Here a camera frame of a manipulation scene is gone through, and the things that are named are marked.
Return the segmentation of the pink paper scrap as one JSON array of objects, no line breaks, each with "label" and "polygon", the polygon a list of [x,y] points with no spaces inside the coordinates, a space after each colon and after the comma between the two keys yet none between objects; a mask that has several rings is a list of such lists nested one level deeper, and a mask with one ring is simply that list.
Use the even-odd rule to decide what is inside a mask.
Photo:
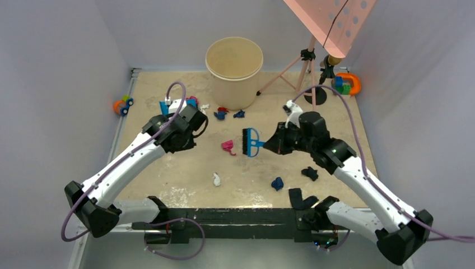
[{"label": "pink paper scrap", "polygon": [[199,102],[198,102],[198,99],[195,96],[190,96],[189,98],[187,98],[187,104],[190,104],[190,105],[193,105],[193,106],[197,107]]}]

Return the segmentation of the blue plastic dustpan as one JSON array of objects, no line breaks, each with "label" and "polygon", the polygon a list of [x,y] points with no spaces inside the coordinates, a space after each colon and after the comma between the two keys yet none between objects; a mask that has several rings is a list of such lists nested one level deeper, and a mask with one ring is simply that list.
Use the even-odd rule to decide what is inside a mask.
[{"label": "blue plastic dustpan", "polygon": [[165,98],[164,101],[159,102],[161,114],[167,115],[169,113],[170,104],[171,104],[170,98]]}]

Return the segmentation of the blue hand brush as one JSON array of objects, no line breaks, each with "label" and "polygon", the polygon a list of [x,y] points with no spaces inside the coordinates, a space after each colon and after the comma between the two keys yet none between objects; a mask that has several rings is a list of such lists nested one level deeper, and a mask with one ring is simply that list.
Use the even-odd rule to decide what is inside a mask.
[{"label": "blue hand brush", "polygon": [[259,132],[255,128],[242,129],[242,152],[247,157],[256,157],[259,149],[265,142],[260,140]]}]

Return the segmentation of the black scrap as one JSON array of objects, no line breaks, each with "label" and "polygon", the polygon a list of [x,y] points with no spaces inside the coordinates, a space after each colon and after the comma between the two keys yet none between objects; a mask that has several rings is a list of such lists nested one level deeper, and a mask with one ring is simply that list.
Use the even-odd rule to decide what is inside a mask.
[{"label": "black scrap", "polygon": [[304,168],[301,170],[301,174],[303,176],[308,177],[311,179],[313,182],[316,181],[319,178],[318,171],[313,169],[312,167],[308,166],[307,168]]}]

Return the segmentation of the dark blue paper scrap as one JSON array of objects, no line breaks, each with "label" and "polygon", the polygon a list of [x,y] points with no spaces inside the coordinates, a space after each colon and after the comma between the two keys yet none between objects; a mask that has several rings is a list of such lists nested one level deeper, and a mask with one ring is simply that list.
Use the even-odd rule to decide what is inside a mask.
[{"label": "dark blue paper scrap", "polygon": [[276,177],[275,180],[271,182],[271,187],[276,191],[280,191],[284,187],[284,182],[281,177]]}]

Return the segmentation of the small blue paper scrap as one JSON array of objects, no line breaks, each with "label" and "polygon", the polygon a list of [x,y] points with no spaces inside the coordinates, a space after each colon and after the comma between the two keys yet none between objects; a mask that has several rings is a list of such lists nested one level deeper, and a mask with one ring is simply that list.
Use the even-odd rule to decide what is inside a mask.
[{"label": "small blue paper scrap", "polygon": [[233,118],[244,118],[245,117],[245,111],[239,110],[233,115]]}]

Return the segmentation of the dark navy front scrap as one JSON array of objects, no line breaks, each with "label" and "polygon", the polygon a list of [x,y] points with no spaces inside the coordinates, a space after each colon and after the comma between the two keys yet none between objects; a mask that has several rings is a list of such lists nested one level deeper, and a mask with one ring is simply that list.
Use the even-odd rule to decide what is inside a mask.
[{"label": "dark navy front scrap", "polygon": [[303,199],[300,188],[291,188],[288,190],[291,207],[295,210],[307,210],[319,202],[317,196],[309,196]]}]

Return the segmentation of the small white paper scrap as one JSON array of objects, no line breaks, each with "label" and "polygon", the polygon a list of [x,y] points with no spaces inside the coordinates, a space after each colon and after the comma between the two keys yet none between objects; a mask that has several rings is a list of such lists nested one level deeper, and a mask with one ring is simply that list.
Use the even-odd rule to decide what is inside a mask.
[{"label": "small white paper scrap", "polygon": [[221,178],[217,173],[213,173],[213,185],[219,187],[221,185]]}]

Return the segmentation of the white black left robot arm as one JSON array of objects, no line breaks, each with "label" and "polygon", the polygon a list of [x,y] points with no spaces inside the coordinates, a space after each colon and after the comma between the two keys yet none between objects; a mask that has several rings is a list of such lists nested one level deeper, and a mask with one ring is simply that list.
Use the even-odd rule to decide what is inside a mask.
[{"label": "white black left robot arm", "polygon": [[167,222],[164,206],[154,197],[117,201],[118,194],[146,167],[167,153],[192,149],[195,131],[206,128],[208,118],[197,108],[185,106],[179,113],[152,117],[132,143],[93,177],[64,189],[71,213],[99,238],[117,225],[145,222],[161,229]]}]

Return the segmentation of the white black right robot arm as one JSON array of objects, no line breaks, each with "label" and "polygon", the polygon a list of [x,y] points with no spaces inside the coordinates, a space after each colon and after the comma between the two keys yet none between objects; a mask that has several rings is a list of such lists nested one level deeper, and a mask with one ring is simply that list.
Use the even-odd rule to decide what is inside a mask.
[{"label": "white black right robot arm", "polygon": [[403,265],[429,238],[434,222],[427,210],[417,211],[376,178],[343,140],[331,137],[323,117],[304,112],[295,121],[279,122],[263,147],[279,155],[308,153],[317,166],[350,187],[371,209],[364,213],[327,197],[315,208],[321,228],[332,224],[353,230],[374,242],[391,263]]}]

